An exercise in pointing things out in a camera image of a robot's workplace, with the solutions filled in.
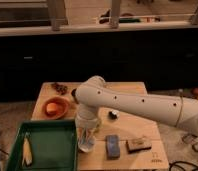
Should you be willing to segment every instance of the green plastic tray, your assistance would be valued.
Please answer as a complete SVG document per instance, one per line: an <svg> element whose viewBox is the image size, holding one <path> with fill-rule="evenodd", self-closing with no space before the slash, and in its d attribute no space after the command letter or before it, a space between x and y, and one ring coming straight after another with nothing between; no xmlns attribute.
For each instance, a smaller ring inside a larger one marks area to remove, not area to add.
<svg viewBox="0 0 198 171"><path fill-rule="evenodd" d="M33 163L22 166L24 136L30 133ZM5 171L77 170L77 135L74 120L30 121L21 124Z"/></svg>

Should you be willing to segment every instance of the orange bowl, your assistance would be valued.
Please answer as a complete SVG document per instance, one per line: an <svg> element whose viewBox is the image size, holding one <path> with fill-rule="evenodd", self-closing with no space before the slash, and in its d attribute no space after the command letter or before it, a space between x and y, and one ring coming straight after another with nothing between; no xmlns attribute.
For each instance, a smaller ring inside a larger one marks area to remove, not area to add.
<svg viewBox="0 0 198 171"><path fill-rule="evenodd" d="M45 119L59 119L64 117L69 110L68 100L60 97L48 99L42 106Z"/></svg>

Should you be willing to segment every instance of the red bowl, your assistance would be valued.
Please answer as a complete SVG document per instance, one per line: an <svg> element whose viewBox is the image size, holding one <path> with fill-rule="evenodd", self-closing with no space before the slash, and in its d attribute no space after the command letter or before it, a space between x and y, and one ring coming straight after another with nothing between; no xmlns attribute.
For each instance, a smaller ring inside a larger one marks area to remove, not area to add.
<svg viewBox="0 0 198 171"><path fill-rule="evenodd" d="M47 110L48 105L51 103L56 104L56 110L53 110L53 113L49 113ZM68 100L60 97L53 97L44 103L42 107L42 113L44 114L45 119L59 119L66 115L69 110L69 106L70 104Z"/></svg>

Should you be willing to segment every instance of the black cabinet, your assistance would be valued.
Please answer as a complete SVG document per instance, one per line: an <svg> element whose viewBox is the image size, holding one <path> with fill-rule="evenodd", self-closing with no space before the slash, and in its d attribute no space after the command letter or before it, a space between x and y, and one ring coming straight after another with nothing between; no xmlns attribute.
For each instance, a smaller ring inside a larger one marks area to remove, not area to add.
<svg viewBox="0 0 198 171"><path fill-rule="evenodd" d="M0 100L36 99L46 81L198 86L198 28L0 37Z"/></svg>

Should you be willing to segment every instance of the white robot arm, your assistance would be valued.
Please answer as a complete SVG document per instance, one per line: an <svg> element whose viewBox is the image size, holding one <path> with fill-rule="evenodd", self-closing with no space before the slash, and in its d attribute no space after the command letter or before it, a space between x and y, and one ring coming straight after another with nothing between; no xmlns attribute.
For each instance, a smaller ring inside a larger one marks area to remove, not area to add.
<svg viewBox="0 0 198 171"><path fill-rule="evenodd" d="M109 107L175 126L198 136L198 100L150 94L129 94L105 88L105 80L94 76L76 90L79 108L76 126L93 129L98 108Z"/></svg>

